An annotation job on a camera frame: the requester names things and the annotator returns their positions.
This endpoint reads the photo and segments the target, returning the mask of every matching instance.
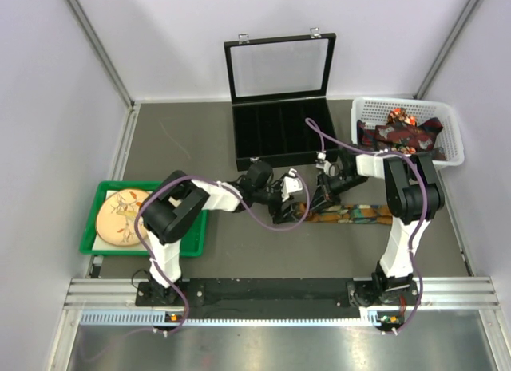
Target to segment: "green plastic bin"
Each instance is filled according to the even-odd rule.
[[[87,225],[83,232],[80,244],[80,252],[83,254],[94,255],[149,255],[147,251],[120,251],[120,250],[93,250],[94,239],[96,239],[96,216],[105,202],[106,192],[109,190],[119,191],[123,189],[133,188],[146,191],[154,191],[160,186],[161,182],[154,181],[103,181],[97,186],[96,195],[94,196],[93,205],[90,208]],[[204,250],[204,238],[206,235],[206,222],[208,220],[208,212],[203,210],[192,228],[186,233],[181,240],[182,257],[198,257]]]

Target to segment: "white wall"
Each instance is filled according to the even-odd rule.
[[[508,326],[510,4],[511,0],[483,0],[427,96],[458,111],[465,163],[443,175],[476,271],[493,278]]]
[[[0,359],[43,369],[126,109],[64,0],[0,10]]]
[[[131,96],[229,97],[223,42],[338,41],[330,96],[415,94],[467,0],[80,0]]]

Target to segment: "metal latch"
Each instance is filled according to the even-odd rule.
[[[239,34],[238,35],[238,43],[239,44],[248,44],[250,40],[248,40],[248,34]]]
[[[319,28],[311,28],[311,38],[321,38]]]

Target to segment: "black display case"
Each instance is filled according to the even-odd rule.
[[[335,136],[326,100],[334,46],[335,34],[318,32],[224,43],[239,171],[256,158],[273,167],[313,164],[321,144],[307,117]],[[337,145],[326,140],[325,149],[335,161]]]

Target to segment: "white plastic basket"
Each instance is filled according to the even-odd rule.
[[[368,128],[386,124],[389,112],[396,108],[404,108],[409,114],[417,117],[417,125],[437,117],[443,125],[438,134],[436,147],[443,147],[445,161],[434,160],[436,169],[446,166],[458,166],[465,159],[460,129],[454,110],[442,102],[405,100],[402,98],[357,97],[351,106],[351,141],[357,144],[357,121],[362,120]]]

